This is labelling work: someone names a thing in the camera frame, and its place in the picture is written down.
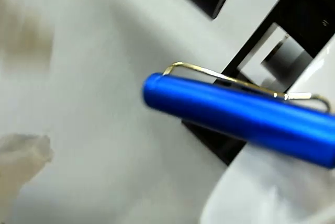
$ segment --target white surface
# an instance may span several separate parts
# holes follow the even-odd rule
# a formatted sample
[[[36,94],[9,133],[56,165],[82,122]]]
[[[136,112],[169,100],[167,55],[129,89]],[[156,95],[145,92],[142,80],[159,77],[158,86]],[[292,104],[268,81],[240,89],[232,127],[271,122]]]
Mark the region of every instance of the white surface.
[[[332,113],[334,53],[335,36],[290,89],[321,94]],[[201,223],[334,223],[334,203],[334,170],[248,144],[214,189]]]
[[[286,34],[286,31],[277,24],[273,24],[267,32],[260,40],[264,42],[257,49],[251,50],[238,67],[251,82],[257,85],[262,85],[264,82],[273,83],[276,80],[262,62]]]
[[[47,133],[53,162],[8,223],[196,223],[225,166],[141,84],[182,60],[221,71],[276,0],[19,0],[54,25],[47,77],[0,79],[0,129]]]

